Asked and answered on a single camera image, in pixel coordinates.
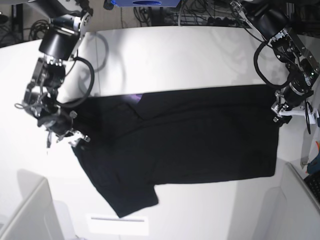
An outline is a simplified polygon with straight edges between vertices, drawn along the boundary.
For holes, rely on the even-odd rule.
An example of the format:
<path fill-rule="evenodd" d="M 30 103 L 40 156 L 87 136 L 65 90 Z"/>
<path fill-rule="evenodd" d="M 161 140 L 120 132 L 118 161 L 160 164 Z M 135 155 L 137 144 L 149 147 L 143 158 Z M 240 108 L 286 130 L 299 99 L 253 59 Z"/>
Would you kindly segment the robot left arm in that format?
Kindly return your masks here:
<path fill-rule="evenodd" d="M 316 124 L 319 113 L 308 99 L 314 94 L 320 64 L 291 28 L 288 17 L 269 1 L 232 0 L 230 9 L 236 21 L 245 22 L 261 35 L 253 65 L 261 80 L 275 90 L 276 101 L 271 107 L 275 114 L 273 120 L 287 124 L 293 116 L 303 116 L 308 126 Z M 282 84 L 272 83 L 260 70 L 258 58 L 265 47 L 270 48 L 288 70 L 287 80 Z"/>

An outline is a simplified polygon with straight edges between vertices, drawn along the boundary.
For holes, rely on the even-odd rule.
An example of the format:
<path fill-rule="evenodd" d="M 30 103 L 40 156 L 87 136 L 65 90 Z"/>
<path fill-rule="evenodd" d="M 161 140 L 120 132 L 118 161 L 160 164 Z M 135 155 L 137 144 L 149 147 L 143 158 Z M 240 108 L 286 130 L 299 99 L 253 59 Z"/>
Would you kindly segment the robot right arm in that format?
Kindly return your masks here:
<path fill-rule="evenodd" d="M 36 62 L 22 102 L 14 106 L 34 117 L 38 127 L 45 127 L 48 148 L 51 147 L 53 135 L 57 142 L 67 139 L 75 148 L 79 142 L 91 140 L 75 128 L 74 121 L 78 115 L 74 108 L 90 96 L 95 83 L 92 64 L 77 54 L 93 9 L 87 0 L 28 0 L 26 4 L 46 16 L 49 26 L 39 46 L 43 56 Z M 61 103 L 57 98 L 67 75 L 67 61 L 84 63 L 90 72 L 90 83 L 81 98 L 72 103 Z"/>

